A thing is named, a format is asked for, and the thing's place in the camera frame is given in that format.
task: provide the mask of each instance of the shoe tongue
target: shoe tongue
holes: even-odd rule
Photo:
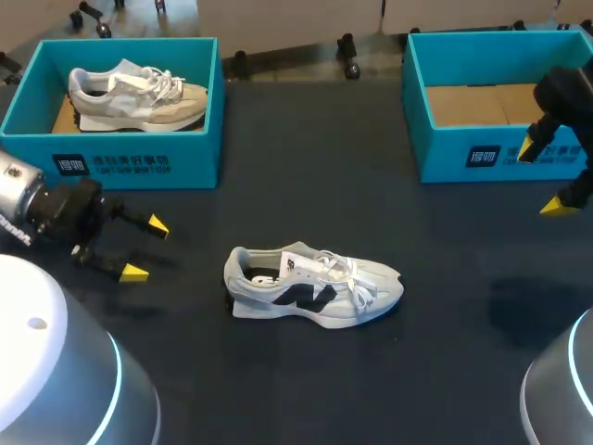
[[[111,91],[119,82],[127,83],[128,85],[133,86],[139,90],[145,90],[150,86],[150,82],[144,77],[116,72],[109,76],[109,81],[107,82],[107,91]]]
[[[323,272],[323,264],[292,252],[282,252],[280,258],[280,278],[290,275],[295,269],[311,271],[314,273]]]
[[[130,74],[132,76],[144,77],[142,75],[144,69],[125,58],[121,60],[120,64],[113,71],[119,72],[121,74]]]

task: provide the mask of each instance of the shoelace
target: shoelace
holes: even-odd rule
[[[169,70],[163,72],[154,67],[144,67],[143,70],[149,72],[148,81],[152,84],[145,90],[138,90],[138,93],[158,92],[157,98],[152,101],[151,105],[155,105],[161,99],[175,99],[181,95],[184,78],[173,77]]]
[[[377,286],[359,276],[359,266],[351,258],[341,257],[329,250],[322,250],[322,255],[317,261],[322,262],[329,274],[332,269],[339,265],[345,270],[348,289],[358,309],[365,309],[371,306],[377,299]]]

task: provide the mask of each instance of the black n logo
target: black n logo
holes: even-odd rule
[[[273,304],[280,306],[287,306],[296,303],[299,309],[319,313],[323,311],[325,306],[335,299],[337,292],[335,289],[327,285],[317,296],[313,299],[315,293],[314,285],[292,285],[286,290],[278,299],[273,301]]]

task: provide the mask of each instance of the shoe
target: shoe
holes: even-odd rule
[[[69,96],[82,132],[175,132],[197,125],[208,104],[206,88],[183,81],[123,59],[107,72],[72,70]]]
[[[383,315],[404,291],[390,267],[303,243],[277,250],[235,248],[224,266],[224,283],[237,318],[300,315],[328,329]]]

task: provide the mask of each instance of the shoe sole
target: shoe sole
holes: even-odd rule
[[[326,329],[343,329],[359,324],[367,323],[393,310],[400,299],[396,299],[391,305],[381,311],[372,314],[363,314],[356,318],[334,318],[326,315],[320,315],[315,312],[300,309],[297,306],[278,306],[271,303],[263,303],[244,297],[234,298],[228,292],[226,295],[227,310],[235,318],[250,318],[257,320],[270,320],[274,318],[296,315],[310,319],[312,322]]]
[[[75,117],[78,128],[83,133],[114,133],[114,132],[145,132],[145,133],[169,133],[186,131],[197,128],[199,123],[204,121],[205,112],[191,118],[174,123],[148,123],[139,122],[135,119],[108,118],[103,116],[80,115]]]

